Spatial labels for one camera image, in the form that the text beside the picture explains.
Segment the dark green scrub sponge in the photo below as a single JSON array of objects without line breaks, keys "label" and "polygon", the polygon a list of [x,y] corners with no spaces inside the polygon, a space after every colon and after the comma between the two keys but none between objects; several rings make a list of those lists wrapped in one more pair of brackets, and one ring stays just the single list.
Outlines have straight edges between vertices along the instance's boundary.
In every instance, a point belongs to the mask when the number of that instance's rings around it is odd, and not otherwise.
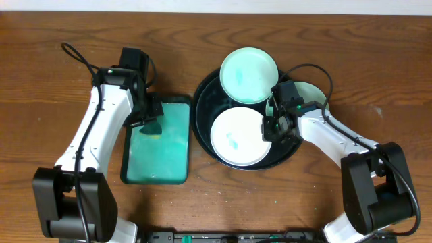
[{"label": "dark green scrub sponge", "polygon": [[144,124],[141,129],[139,129],[139,132],[144,135],[158,136],[162,134],[162,127],[159,122],[152,121]]}]

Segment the white plate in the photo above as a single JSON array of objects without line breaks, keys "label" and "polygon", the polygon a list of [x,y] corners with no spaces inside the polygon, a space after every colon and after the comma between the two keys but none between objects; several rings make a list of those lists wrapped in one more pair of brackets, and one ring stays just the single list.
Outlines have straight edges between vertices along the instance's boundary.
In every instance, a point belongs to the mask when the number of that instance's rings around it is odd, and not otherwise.
[{"label": "white plate", "polygon": [[210,132],[211,146],[226,163],[238,167],[262,161],[271,149],[263,140],[263,116],[248,107],[234,107],[217,116]]}]

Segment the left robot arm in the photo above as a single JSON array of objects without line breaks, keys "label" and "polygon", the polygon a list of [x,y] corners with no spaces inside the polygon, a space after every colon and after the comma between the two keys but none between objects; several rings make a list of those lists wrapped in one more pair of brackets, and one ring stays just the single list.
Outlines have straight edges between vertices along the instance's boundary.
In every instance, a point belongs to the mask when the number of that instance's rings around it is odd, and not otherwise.
[{"label": "left robot arm", "polygon": [[70,145],[52,168],[39,167],[32,179],[43,235],[60,242],[139,242],[138,226],[118,215],[106,175],[122,127],[154,124],[161,99],[148,87],[155,64],[136,48],[124,47],[117,65],[90,64],[71,44],[61,48],[91,74],[88,108]]}]

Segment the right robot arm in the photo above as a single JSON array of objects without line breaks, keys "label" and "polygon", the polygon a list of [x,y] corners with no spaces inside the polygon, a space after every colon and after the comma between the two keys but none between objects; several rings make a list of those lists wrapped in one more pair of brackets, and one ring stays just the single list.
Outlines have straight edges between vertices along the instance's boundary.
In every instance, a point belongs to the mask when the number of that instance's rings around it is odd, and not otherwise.
[{"label": "right robot arm", "polygon": [[334,118],[324,104],[305,102],[293,81],[271,89],[272,116],[263,119],[263,138],[296,136],[323,151],[342,173],[344,212],[323,228],[326,242],[366,242],[391,237],[385,228],[420,217],[419,202],[402,148],[379,144]]}]

